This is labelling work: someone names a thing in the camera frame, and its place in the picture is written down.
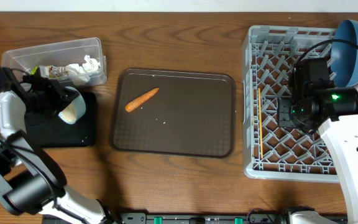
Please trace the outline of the yellow green snack wrapper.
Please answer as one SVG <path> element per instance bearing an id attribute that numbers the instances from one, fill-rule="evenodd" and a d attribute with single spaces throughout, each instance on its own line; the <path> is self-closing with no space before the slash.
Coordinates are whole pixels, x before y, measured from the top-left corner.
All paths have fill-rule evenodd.
<path id="1" fill-rule="evenodd" d="M 31 75 L 40 75 L 41 71 L 40 71 L 40 67 L 34 67 L 31 71 Z"/>

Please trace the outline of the light blue rice bowl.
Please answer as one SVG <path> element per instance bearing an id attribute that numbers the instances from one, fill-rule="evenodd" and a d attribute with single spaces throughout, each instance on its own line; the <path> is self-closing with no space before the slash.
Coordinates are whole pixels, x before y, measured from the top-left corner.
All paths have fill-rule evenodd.
<path id="1" fill-rule="evenodd" d="M 86 103 L 81 93 L 72 86 L 66 86 L 66 89 L 74 90 L 79 95 L 63 110 L 58 116 L 67 124 L 75 124 L 85 113 Z"/>

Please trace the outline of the white tissue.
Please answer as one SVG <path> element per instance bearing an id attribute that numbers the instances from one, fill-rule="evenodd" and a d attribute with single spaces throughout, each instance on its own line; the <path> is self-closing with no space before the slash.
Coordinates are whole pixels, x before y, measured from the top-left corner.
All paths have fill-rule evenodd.
<path id="1" fill-rule="evenodd" d="M 58 81 L 71 81 L 75 86 L 83 86 L 91 80 L 91 74 L 101 68 L 100 62 L 90 55 L 85 55 L 84 61 L 82 64 L 71 63 L 64 67 L 40 65 L 38 70 L 41 77 Z"/>

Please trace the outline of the large blue plate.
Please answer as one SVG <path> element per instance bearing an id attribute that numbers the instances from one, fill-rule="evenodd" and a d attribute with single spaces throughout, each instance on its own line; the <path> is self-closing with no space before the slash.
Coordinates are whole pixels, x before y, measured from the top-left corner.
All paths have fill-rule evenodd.
<path id="1" fill-rule="evenodd" d="M 358 45 L 358 21 L 342 21 L 337 28 L 335 39 L 347 40 Z M 331 49 L 331 71 L 337 87 L 354 86 L 358 83 L 358 50 L 348 44 L 335 42 Z"/>

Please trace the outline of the orange carrot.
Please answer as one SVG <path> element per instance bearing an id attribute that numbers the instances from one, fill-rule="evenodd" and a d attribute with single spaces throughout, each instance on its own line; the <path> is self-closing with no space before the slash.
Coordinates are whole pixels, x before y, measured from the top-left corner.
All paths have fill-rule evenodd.
<path id="1" fill-rule="evenodd" d="M 136 108 L 138 108 L 139 106 L 141 106 L 143 103 L 145 103 L 146 101 L 148 101 L 151 97 L 153 97 L 160 88 L 154 88 L 150 91 L 148 91 L 147 93 L 144 93 L 143 95 L 133 99 L 132 101 L 130 101 L 126 106 L 125 106 L 125 110 L 127 112 L 132 112 L 134 111 Z"/>

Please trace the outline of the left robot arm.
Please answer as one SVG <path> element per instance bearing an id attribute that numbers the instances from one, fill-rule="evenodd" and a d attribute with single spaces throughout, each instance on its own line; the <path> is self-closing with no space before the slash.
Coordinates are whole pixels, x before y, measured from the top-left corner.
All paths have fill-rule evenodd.
<path id="1" fill-rule="evenodd" d="M 56 80 L 0 67 L 0 204 L 11 214 L 41 214 L 68 223 L 115 223 L 99 200 L 67 184 L 60 166 L 27 134 L 25 116 L 54 117 L 82 99 Z"/>

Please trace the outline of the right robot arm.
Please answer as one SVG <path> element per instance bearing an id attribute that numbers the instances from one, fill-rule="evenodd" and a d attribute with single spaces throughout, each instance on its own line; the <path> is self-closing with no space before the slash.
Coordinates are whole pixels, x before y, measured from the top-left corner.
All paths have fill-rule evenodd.
<path id="1" fill-rule="evenodd" d="M 349 223 L 358 223 L 358 87 L 295 90 L 278 101 L 281 127 L 319 133 L 339 178 Z"/>

